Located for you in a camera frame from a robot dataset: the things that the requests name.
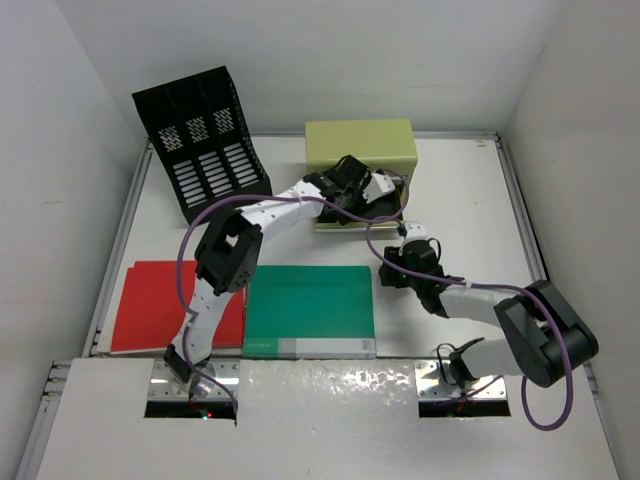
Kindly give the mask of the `olive green drawer toolbox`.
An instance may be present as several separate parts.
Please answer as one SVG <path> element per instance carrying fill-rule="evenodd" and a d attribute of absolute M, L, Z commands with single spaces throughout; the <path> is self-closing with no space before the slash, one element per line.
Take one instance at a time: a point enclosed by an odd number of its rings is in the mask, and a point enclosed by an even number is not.
<path fill-rule="evenodd" d="M 359 215 L 374 219 L 396 213 L 407 198 L 418 161 L 410 120 L 375 119 L 309 121 L 305 125 L 306 169 L 325 171 L 351 155 L 373 171 L 391 169 L 394 193 L 376 201 Z"/>

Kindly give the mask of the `green binder folder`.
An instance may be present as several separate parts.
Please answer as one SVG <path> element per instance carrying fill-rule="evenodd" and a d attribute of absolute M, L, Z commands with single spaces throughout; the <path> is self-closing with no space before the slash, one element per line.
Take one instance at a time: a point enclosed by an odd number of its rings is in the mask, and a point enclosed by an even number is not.
<path fill-rule="evenodd" d="M 260 266 L 249 285 L 243 356 L 374 359 L 367 266 Z"/>

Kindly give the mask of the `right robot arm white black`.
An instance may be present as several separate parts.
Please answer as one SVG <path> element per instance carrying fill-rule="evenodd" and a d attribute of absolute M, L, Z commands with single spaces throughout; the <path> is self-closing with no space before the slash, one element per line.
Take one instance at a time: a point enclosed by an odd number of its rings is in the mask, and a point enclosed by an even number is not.
<path fill-rule="evenodd" d="M 486 375 L 522 375 L 547 388 L 566 376 L 562 352 L 576 368 L 599 353 L 590 328 L 548 280 L 521 292 L 469 288 L 461 277 L 446 275 L 427 240 L 384 249 L 381 285 L 414 291 L 429 313 L 498 327 L 504 341 L 472 339 L 452 349 L 442 379 L 460 389 Z"/>

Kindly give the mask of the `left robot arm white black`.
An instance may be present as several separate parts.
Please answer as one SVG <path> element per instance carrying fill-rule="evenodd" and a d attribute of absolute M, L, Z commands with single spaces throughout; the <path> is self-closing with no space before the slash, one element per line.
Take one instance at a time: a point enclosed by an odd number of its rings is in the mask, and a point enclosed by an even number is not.
<path fill-rule="evenodd" d="M 275 235 L 306 220 L 329 214 L 345 224 L 394 186 L 351 155 L 323 172 L 306 174 L 273 196 L 235 194 L 207 207 L 189 226 L 178 250 L 176 290 L 185 320 L 164 353 L 171 373 L 183 384 L 211 354 L 214 334 L 232 296 L 248 285 L 257 269 L 261 247 Z M 188 241 L 207 221 L 196 249 L 196 280 L 185 296 L 182 270 Z"/>

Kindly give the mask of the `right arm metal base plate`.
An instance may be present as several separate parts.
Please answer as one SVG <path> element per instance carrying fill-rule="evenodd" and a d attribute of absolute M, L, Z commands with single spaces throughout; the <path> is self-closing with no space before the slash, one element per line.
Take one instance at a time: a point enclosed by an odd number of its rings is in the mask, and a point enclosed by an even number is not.
<path fill-rule="evenodd" d="M 426 404 L 507 401 L 505 380 L 489 375 L 473 380 L 461 388 L 449 375 L 449 361 L 436 358 L 414 362 L 415 387 L 418 401 Z"/>

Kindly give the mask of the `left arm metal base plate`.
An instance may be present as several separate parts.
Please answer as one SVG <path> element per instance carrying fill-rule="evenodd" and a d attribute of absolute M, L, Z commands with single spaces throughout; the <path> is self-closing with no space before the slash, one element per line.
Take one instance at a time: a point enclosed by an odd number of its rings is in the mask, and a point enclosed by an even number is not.
<path fill-rule="evenodd" d="M 197 366 L 186 383 L 179 380 L 163 360 L 155 360 L 151 371 L 147 400 L 150 402 L 194 403 L 230 401 L 225 387 L 234 397 L 239 387 L 240 362 L 231 358 L 212 358 Z"/>

